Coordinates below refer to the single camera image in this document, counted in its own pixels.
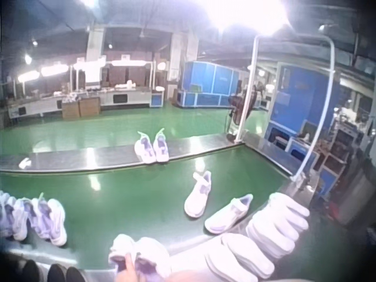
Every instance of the purple and white sneaker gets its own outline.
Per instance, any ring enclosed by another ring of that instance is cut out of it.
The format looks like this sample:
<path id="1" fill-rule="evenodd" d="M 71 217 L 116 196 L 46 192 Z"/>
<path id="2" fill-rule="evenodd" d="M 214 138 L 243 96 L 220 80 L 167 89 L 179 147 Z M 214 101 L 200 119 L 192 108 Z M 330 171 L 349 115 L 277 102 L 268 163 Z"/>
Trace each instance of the purple and white sneaker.
<path id="1" fill-rule="evenodd" d="M 11 237 L 13 235 L 13 205 L 15 198 L 8 193 L 0 194 L 0 237 Z"/>
<path id="2" fill-rule="evenodd" d="M 50 199 L 48 206 L 51 211 L 49 217 L 52 222 L 49 233 L 50 240 L 52 244 L 61 247 L 66 243 L 66 230 L 64 227 L 65 211 L 60 202 L 55 199 Z"/>

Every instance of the lamp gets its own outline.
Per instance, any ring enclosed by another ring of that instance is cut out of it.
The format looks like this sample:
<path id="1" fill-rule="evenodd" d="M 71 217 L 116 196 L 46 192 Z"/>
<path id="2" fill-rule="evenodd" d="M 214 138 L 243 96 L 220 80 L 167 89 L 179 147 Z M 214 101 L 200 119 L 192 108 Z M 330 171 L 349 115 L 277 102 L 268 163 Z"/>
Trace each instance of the lamp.
<path id="1" fill-rule="evenodd" d="M 46 76 L 52 76 L 52 75 L 58 75 L 60 73 L 67 72 L 69 69 L 68 65 L 53 65 L 53 66 L 45 66 L 41 68 L 41 73 L 44 77 Z"/>
<path id="2" fill-rule="evenodd" d="M 21 75 L 18 76 L 18 81 L 21 83 L 30 81 L 30 80 L 35 80 L 39 78 L 39 75 L 41 75 L 39 72 L 36 70 L 32 70 L 31 72 L 25 72 Z"/>

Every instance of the factory floor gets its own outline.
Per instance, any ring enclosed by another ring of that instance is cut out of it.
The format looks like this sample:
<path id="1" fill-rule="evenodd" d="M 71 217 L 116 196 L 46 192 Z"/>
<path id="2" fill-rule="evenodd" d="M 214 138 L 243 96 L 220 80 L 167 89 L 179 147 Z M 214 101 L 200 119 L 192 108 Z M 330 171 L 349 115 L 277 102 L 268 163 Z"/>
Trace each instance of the factory floor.
<path id="1" fill-rule="evenodd" d="M 128 145 L 139 138 L 137 131 L 153 140 L 163 127 L 168 139 L 223 133 L 228 114 L 228 109 L 181 109 L 166 103 L 160 109 L 107 110 L 71 121 L 61 115 L 24 119 L 0 131 L 0 155 Z M 266 125 L 267 112 L 255 110 L 246 128 L 260 134 Z"/>

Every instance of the blue machine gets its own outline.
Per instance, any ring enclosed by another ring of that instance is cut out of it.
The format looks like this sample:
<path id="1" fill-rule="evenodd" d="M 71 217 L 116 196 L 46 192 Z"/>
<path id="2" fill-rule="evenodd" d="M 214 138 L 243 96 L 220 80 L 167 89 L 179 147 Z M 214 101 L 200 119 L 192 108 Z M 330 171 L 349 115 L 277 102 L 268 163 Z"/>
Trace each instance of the blue machine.
<path id="1" fill-rule="evenodd" d="M 291 65 L 281 66 L 279 74 L 264 138 L 302 161 L 308 146 L 296 137 L 300 133 L 309 133 L 312 141 L 323 111 L 329 77 L 321 72 Z M 340 84 L 334 81 L 322 136 L 330 129 L 339 95 Z M 311 169 L 317 159 L 318 154 L 313 152 L 305 169 Z"/>
<path id="2" fill-rule="evenodd" d="M 177 103 L 184 108 L 228 108 L 229 96 L 236 93 L 239 72 L 208 62 L 188 62 Z"/>

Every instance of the ceiling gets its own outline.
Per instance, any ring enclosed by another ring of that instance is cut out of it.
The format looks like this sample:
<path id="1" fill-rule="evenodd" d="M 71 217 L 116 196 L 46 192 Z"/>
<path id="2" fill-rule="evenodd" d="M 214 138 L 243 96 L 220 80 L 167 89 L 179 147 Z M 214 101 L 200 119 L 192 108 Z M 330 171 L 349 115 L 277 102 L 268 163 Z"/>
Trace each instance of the ceiling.
<path id="1" fill-rule="evenodd" d="M 376 71 L 376 17 L 363 1 L 282 0 L 291 32 L 324 34 L 333 39 L 337 64 L 354 76 L 371 83 Z M 256 33 L 242 26 L 232 26 L 222 34 L 212 26 L 196 0 L 96 0 L 87 8 L 81 0 L 12 0 L 2 1 L 1 55 L 5 68 L 23 63 L 25 52 L 35 56 L 52 56 L 84 52 L 93 24 L 112 27 L 106 41 L 119 48 L 152 48 L 168 44 L 171 32 L 193 31 L 200 38 L 200 59 L 238 67 L 250 63 Z M 257 11 L 250 11 L 250 16 Z M 317 40 L 289 37 L 290 42 L 265 42 L 260 55 L 329 60 L 326 44 Z M 38 47 L 32 46 L 32 39 Z"/>

